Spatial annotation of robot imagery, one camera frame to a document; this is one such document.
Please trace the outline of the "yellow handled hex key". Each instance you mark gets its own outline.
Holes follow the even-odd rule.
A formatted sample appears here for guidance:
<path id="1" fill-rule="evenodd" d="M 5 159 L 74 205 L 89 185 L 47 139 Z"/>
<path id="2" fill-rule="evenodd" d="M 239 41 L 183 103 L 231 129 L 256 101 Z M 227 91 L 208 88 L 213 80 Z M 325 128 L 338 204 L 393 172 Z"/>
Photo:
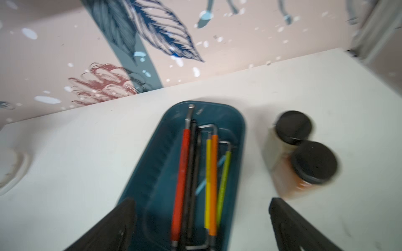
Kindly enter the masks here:
<path id="1" fill-rule="evenodd" d="M 205 159 L 205 179 L 204 181 L 196 188 L 196 196 L 201 193 L 201 186 L 204 185 L 205 188 L 205 208 L 204 208 L 204 229 L 206 233 L 206 239 L 204 244 L 202 245 L 192 245 L 192 240 L 187 242 L 187 238 L 185 241 L 185 250 L 186 251 L 199 251 L 206 250 L 209 247 L 209 230 L 210 230 L 210 169 L 211 169 L 211 132 L 207 133 L 206 140 L 206 159 Z"/>

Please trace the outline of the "green handled hex key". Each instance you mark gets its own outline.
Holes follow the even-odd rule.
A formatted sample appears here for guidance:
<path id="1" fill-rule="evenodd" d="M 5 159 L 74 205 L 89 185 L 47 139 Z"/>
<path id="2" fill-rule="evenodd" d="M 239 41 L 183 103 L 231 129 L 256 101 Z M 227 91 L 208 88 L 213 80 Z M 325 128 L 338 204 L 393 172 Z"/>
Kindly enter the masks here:
<path id="1" fill-rule="evenodd" d="M 231 162 L 231 153 L 232 153 L 232 145 L 229 141 L 220 141 L 220 144 L 227 145 L 227 150 L 225 155 L 223 155 L 218 161 L 218 167 L 222 167 L 222 176 L 220 180 L 219 192 L 218 192 L 218 199 L 217 199 L 217 227 L 220 226 L 222 214 L 223 214 L 223 207 L 224 207 L 224 200 L 225 200 L 225 193 L 227 187 L 227 179 L 229 174 L 229 167 Z"/>

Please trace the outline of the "large black hex key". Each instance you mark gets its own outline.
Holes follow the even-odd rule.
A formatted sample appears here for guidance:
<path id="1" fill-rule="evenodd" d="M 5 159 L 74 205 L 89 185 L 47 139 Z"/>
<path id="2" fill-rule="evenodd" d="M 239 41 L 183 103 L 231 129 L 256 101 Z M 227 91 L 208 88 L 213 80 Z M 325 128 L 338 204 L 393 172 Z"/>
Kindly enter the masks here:
<path id="1" fill-rule="evenodd" d="M 182 215 L 182 222 L 181 222 L 181 234 L 180 234 L 178 251 L 185 251 L 188 212 L 189 212 L 189 203 L 190 203 L 192 177 L 193 177 L 194 151 L 195 151 L 195 144 L 196 144 L 195 143 L 196 142 L 196 120 L 195 119 L 191 120 L 190 130 L 191 131 L 190 131 L 190 142 L 189 142 L 189 151 L 188 151 L 185 196 L 184 196 L 184 203 L 183 203 L 183 215 Z"/>

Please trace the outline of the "thin black hex key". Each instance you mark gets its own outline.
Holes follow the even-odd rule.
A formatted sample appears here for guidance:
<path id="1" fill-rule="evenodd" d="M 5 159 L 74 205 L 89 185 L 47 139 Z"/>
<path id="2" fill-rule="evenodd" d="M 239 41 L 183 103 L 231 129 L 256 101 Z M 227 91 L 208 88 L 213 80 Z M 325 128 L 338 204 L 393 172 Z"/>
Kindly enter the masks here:
<path id="1" fill-rule="evenodd" d="M 189 215 L 188 215 L 188 224 L 187 224 L 187 242 L 190 242 L 193 236 L 193 226 L 195 219 L 195 204 L 196 204 L 196 188 L 198 183 L 198 171 L 199 171 L 199 161 L 200 161 L 200 147 L 201 147 L 201 133 L 197 130 L 196 134 L 196 146 L 194 152 L 194 160 L 193 160 L 193 175 L 192 175 L 192 183 L 191 183 L 191 196 L 190 196 L 190 206 L 189 206 Z"/>

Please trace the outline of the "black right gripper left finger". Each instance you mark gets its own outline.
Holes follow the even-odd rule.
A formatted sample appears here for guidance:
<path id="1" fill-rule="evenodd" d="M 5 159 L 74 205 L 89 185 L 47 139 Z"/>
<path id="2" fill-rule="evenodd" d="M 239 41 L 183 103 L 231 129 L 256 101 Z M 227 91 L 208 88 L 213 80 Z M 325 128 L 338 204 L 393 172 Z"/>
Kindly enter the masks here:
<path id="1" fill-rule="evenodd" d="M 127 198 L 66 250 L 127 251 L 135 224 L 136 203 Z"/>

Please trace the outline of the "orange handled hex key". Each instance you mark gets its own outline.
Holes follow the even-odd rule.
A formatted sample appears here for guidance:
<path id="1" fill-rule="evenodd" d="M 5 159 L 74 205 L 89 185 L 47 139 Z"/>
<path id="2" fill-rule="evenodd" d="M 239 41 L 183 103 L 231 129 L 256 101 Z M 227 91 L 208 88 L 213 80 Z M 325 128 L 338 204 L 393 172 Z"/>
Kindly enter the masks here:
<path id="1" fill-rule="evenodd" d="M 217 236 L 217 163 L 218 163 L 218 128 L 214 124 L 205 124 L 200 129 L 211 129 L 211 169 L 210 169 L 210 230 L 207 251 L 215 251 Z"/>

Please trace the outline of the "red handled hex key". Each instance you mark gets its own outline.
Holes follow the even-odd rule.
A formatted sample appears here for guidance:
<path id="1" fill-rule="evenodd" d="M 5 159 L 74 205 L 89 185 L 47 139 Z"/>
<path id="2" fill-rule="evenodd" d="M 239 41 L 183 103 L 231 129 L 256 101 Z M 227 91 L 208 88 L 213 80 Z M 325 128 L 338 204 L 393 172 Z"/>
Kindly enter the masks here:
<path id="1" fill-rule="evenodd" d="M 179 245 L 181 222 L 183 215 L 183 204 L 186 186 L 186 174 L 188 166 L 189 144 L 191 138 L 191 120 L 195 105 L 189 104 L 185 118 L 185 128 L 183 130 L 182 144 L 180 151 L 180 161 L 178 170 L 178 180 L 175 193 L 174 210 L 171 226 L 171 250 L 176 251 Z"/>

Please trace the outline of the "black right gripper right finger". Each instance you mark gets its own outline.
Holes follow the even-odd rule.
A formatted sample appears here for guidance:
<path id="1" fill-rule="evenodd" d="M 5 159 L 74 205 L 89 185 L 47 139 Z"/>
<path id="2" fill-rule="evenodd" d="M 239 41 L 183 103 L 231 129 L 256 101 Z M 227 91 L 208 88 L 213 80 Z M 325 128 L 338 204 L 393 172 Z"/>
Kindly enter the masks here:
<path id="1" fill-rule="evenodd" d="M 341 251 L 282 198 L 272 198 L 269 214 L 280 251 Z"/>

